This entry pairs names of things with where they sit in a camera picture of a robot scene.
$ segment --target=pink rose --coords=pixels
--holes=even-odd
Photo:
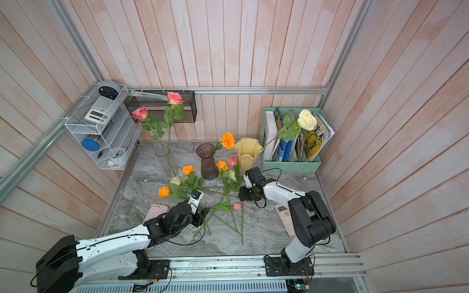
[[[238,163],[238,158],[237,157],[232,157],[229,161],[228,161],[228,167],[233,167],[235,164]]]
[[[138,108],[132,112],[132,117],[143,120],[148,117],[148,109],[145,107]]]
[[[185,101],[182,100],[180,94],[169,92],[168,93],[168,102],[172,105],[180,105]]]

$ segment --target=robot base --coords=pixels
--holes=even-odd
[[[264,257],[265,273],[268,277],[279,276],[314,276],[311,258],[306,257],[297,263],[290,263],[284,256]]]
[[[156,280],[166,280],[168,278],[168,267],[169,267],[169,259],[158,259],[158,260],[150,260],[151,268],[148,270],[150,273],[146,274],[142,277],[137,277],[134,274],[127,276],[127,277],[119,277],[119,280],[149,280],[150,278]]]

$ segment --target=cream rose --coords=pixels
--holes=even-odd
[[[317,122],[318,121],[316,118],[314,118],[313,114],[311,114],[309,110],[304,109],[300,112],[298,117],[298,124],[301,128],[306,130],[313,130]]]
[[[179,177],[176,176],[176,177],[173,177],[169,183],[174,183],[176,185],[179,185],[179,184],[182,183],[182,180],[179,179]]]
[[[229,172],[230,172],[229,175],[230,175],[231,180],[236,181],[235,171],[234,171],[234,170],[230,170]]]

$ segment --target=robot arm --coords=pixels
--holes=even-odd
[[[329,210],[318,192],[312,190],[305,193],[287,188],[273,179],[266,179],[258,167],[249,169],[245,180],[246,187],[241,187],[238,195],[241,201],[270,199],[290,210],[296,236],[282,250],[280,261],[284,272],[295,273],[299,266],[305,265],[303,261],[316,244],[330,238],[336,231]],[[309,216],[306,210],[315,214]]]
[[[189,224],[199,226],[197,210],[203,193],[194,190],[187,202],[168,213],[116,234],[75,241],[60,239],[37,263],[38,293],[68,292],[76,286],[110,277],[140,279],[154,269],[145,248],[168,241]]]

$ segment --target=calculator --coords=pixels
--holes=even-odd
[[[93,107],[85,115],[85,119],[99,124],[107,125],[112,117],[114,105],[113,100],[100,96]]]
[[[293,222],[292,222],[292,217],[290,216],[290,210],[284,207],[281,204],[277,204],[275,206],[275,210],[277,211],[277,214],[280,217],[280,220],[283,223],[283,226],[285,227],[285,230],[287,231],[288,235],[290,237],[295,236],[295,230],[293,228]]]

